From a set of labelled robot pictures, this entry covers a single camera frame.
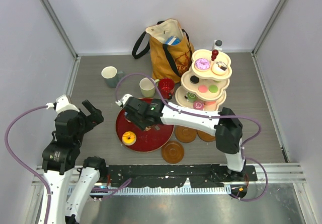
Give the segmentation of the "yellow frosted donut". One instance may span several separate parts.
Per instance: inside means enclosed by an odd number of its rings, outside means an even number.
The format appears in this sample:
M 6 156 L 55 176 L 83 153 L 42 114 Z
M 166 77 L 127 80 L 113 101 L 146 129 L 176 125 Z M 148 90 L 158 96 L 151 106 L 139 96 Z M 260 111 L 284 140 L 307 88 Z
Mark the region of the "yellow frosted donut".
M 123 142 L 124 145 L 126 146 L 130 146 L 135 144 L 137 137 L 136 134 L 132 131 L 127 131 L 125 133 L 123 133 L 121 140 Z

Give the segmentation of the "red ceramic mug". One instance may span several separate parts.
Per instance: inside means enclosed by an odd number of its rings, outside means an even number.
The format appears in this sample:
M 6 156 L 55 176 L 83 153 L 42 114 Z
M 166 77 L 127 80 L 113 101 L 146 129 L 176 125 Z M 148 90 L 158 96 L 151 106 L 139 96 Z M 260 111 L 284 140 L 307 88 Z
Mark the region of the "red ceramic mug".
M 175 90 L 175 82 L 169 78 L 161 79 L 158 82 L 158 89 L 164 99 L 171 100 Z

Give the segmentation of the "green swirl roll cake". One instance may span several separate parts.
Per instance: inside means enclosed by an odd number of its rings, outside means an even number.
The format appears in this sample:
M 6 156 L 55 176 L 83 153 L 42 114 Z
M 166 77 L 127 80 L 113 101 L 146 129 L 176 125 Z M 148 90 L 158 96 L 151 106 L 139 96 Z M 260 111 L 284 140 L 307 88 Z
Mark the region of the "green swirl roll cake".
M 194 103 L 195 101 L 198 100 L 198 97 L 193 93 L 187 93 L 186 98 L 187 98 L 187 101 L 191 103 Z

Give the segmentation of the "pink swirl roll cake front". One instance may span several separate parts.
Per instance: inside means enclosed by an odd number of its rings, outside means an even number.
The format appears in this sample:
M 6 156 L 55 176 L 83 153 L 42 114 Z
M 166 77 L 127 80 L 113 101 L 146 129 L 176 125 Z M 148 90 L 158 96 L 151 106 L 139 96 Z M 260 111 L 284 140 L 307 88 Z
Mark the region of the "pink swirl roll cake front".
M 195 102 L 193 103 L 193 108 L 194 108 L 195 110 L 201 110 L 201 111 L 203 111 L 203 110 L 204 110 L 204 108 L 205 108 L 205 104 L 204 104 L 204 102 L 202 102 L 202 101 L 195 101 Z

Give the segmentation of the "black sandwich cookie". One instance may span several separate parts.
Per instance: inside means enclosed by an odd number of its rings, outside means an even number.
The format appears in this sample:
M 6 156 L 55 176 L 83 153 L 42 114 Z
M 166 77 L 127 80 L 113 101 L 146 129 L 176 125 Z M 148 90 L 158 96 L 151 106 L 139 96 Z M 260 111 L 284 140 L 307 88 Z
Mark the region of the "black sandwich cookie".
M 193 84 L 197 84 L 197 83 L 199 83 L 199 78 L 197 76 L 191 76 L 190 82 Z

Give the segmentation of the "pink sandwich cookie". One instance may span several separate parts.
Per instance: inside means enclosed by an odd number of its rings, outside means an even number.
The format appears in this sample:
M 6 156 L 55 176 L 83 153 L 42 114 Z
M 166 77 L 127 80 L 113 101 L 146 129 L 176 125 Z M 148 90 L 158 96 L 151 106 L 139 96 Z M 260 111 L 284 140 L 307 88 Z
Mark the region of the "pink sandwich cookie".
M 206 85 L 200 85 L 198 91 L 204 94 L 208 91 L 208 87 Z

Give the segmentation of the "green macaron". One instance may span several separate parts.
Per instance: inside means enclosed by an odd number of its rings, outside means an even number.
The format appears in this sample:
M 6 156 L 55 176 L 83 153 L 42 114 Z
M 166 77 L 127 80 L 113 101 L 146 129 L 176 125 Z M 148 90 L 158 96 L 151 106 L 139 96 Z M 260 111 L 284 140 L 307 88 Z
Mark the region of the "green macaron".
M 208 90 L 209 90 L 209 92 L 211 92 L 211 93 L 215 94 L 215 93 L 217 93 L 217 92 L 218 92 L 218 86 L 216 86 L 216 85 L 210 85 L 210 86 L 208 87 Z

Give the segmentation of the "purple sprinkled donut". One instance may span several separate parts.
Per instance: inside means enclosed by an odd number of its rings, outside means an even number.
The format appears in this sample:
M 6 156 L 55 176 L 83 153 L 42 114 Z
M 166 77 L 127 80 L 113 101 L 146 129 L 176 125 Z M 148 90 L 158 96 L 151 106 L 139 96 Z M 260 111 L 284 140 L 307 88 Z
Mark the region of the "purple sprinkled donut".
M 207 58 L 199 58 L 195 60 L 194 67 L 197 71 L 208 71 L 211 67 L 211 62 Z

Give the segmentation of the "chocolate white frosted donut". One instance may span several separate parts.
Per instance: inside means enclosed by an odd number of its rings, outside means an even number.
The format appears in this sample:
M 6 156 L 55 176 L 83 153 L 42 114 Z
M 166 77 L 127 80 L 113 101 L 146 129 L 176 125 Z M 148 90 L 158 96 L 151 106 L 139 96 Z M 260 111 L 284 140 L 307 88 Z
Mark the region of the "chocolate white frosted donut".
M 211 70 L 214 74 L 222 76 L 227 72 L 227 65 L 222 61 L 215 61 Z

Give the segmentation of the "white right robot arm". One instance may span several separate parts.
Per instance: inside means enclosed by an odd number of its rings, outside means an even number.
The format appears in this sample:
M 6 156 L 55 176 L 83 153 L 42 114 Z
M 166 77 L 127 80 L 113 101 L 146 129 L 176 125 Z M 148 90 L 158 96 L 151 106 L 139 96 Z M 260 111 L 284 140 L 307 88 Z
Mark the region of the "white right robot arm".
M 140 130 L 155 125 L 176 125 L 214 136 L 216 148 L 225 154 L 228 176 L 239 180 L 246 174 L 241 151 L 243 125 L 231 109 L 201 111 L 162 99 L 147 103 L 131 94 L 124 95 L 116 103 L 126 112 L 126 119 Z

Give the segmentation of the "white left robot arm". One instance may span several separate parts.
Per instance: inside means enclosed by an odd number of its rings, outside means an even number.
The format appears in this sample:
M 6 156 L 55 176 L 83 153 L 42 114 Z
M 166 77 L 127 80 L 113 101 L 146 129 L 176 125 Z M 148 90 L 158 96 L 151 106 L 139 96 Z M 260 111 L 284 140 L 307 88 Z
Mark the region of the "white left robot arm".
M 67 194 L 84 135 L 104 121 L 101 110 L 88 100 L 82 104 L 89 115 L 72 104 L 67 95 L 53 104 L 57 117 L 53 140 L 42 153 L 43 178 L 48 187 L 43 194 L 39 223 L 79 223 L 94 184 L 107 178 L 105 160 L 88 157 L 74 190 L 71 195 Z

